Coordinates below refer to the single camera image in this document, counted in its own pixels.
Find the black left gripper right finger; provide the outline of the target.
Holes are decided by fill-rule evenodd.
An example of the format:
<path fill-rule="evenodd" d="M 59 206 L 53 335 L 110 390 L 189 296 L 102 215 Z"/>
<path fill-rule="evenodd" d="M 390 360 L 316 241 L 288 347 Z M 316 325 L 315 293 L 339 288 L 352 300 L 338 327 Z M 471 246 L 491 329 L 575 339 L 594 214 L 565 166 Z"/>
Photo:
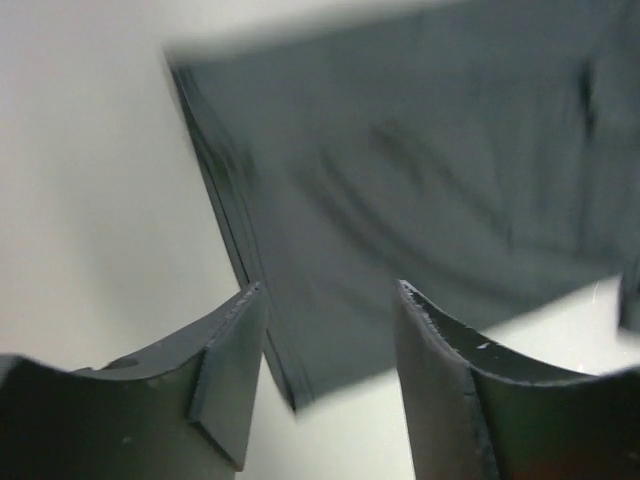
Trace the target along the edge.
<path fill-rule="evenodd" d="M 529 358 L 402 280 L 394 338 L 417 478 L 638 477 L 637 368 L 594 376 Z"/>

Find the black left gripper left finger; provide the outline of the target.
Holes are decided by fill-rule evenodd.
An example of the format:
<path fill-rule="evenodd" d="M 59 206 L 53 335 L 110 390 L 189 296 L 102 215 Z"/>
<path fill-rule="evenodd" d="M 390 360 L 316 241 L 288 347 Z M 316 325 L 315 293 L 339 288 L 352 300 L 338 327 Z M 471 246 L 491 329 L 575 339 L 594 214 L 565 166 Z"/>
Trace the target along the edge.
<path fill-rule="evenodd" d="M 102 369 L 1 358 L 5 479 L 231 479 L 244 466 L 266 332 L 252 284 Z"/>

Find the black t shirt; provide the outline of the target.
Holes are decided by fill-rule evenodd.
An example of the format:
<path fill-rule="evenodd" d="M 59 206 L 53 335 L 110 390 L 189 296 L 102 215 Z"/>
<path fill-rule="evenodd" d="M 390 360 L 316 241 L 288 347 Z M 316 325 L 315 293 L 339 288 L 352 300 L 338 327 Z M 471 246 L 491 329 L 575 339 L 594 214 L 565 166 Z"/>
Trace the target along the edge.
<path fill-rule="evenodd" d="M 459 1 L 169 59 L 295 410 L 395 364 L 404 279 L 478 330 L 639 296 L 639 5 Z"/>

